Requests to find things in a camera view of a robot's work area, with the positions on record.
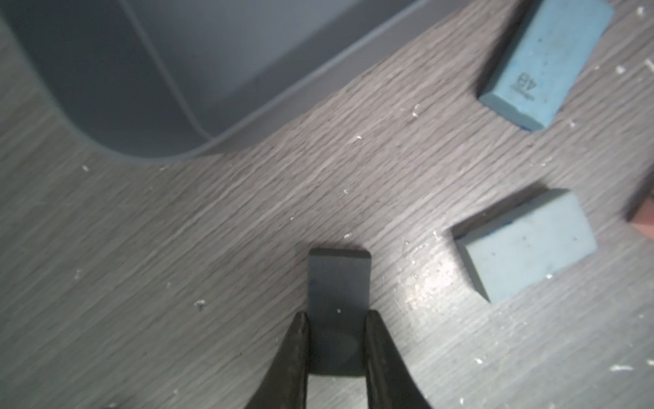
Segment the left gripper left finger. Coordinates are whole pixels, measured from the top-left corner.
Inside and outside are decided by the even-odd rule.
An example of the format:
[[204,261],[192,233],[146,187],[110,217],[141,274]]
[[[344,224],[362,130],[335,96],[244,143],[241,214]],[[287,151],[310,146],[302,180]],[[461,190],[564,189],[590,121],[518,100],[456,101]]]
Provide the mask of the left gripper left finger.
[[262,383],[245,406],[251,408],[306,407],[310,326],[305,312],[295,315]]

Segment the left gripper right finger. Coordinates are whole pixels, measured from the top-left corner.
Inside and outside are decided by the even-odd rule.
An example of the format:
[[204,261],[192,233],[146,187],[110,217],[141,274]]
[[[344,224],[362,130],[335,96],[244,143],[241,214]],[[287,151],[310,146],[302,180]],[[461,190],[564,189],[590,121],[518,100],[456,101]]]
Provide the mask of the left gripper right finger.
[[429,409],[382,316],[370,310],[364,324],[364,368],[368,407]]

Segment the black eraser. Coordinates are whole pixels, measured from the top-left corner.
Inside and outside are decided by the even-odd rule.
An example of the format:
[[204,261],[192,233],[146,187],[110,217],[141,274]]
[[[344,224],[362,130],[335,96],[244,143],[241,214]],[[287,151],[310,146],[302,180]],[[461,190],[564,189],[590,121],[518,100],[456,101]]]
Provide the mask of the black eraser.
[[308,255],[309,371],[358,378],[364,369],[371,254],[314,248]]

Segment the dark grey storage box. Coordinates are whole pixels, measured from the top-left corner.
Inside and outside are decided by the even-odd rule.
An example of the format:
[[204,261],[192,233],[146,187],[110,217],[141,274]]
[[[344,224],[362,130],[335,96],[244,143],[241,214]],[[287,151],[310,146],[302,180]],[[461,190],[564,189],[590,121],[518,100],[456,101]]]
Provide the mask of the dark grey storage box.
[[460,1],[4,1],[1,18],[87,141],[164,162],[253,146]]

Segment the teal eraser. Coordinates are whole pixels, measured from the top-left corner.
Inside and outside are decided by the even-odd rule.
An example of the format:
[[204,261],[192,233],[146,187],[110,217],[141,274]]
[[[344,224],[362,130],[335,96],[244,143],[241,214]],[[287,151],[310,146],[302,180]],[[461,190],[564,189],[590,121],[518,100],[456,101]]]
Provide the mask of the teal eraser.
[[479,101],[525,131],[548,128],[613,15],[607,1],[536,1]]

